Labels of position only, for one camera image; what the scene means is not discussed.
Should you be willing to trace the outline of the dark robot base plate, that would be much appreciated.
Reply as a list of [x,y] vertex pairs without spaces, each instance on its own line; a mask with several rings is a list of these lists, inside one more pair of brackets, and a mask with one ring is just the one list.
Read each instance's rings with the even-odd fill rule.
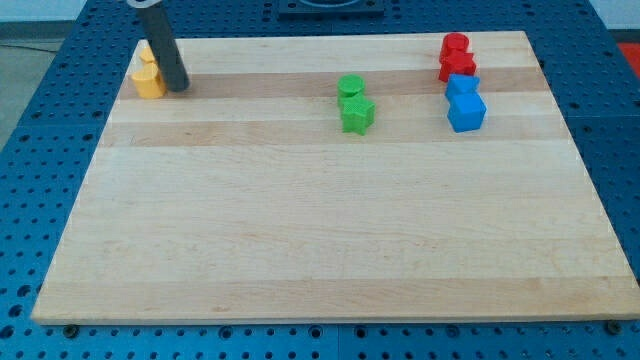
[[383,0],[279,0],[277,15],[279,19],[293,19],[304,16],[348,16],[383,15]]

